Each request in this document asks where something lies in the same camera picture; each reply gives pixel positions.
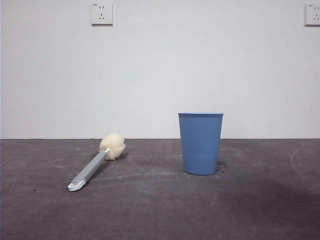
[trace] brush handle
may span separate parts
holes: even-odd
[[[100,151],[92,160],[87,164],[87,166],[82,169],[81,172],[78,173],[77,176],[71,181],[71,183],[68,186],[69,191],[76,191],[88,180],[91,178],[91,176],[95,173],[95,171],[99,168],[99,166],[105,161],[107,158],[108,150],[106,151]]]

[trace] cleaning brush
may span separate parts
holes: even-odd
[[[116,160],[126,147],[124,141],[124,137],[119,133],[106,135],[100,142],[99,153],[68,185],[69,191],[73,192],[82,188],[105,160]]]

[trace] outlet faceplate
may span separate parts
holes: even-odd
[[[113,18],[112,2],[97,2],[91,5],[92,25],[113,25]]]
[[[320,4],[306,4],[304,12],[304,25],[320,27]]]

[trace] gray handle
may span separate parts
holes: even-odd
[[[105,151],[100,151],[87,166],[82,169],[81,172],[71,181],[72,184],[77,184],[83,180],[87,182],[91,176],[95,173],[98,167],[105,161],[107,153]]]

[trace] white wall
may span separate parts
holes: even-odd
[[[178,112],[224,112],[223,138],[320,138],[320,28],[301,0],[2,0],[1,137],[178,138]]]

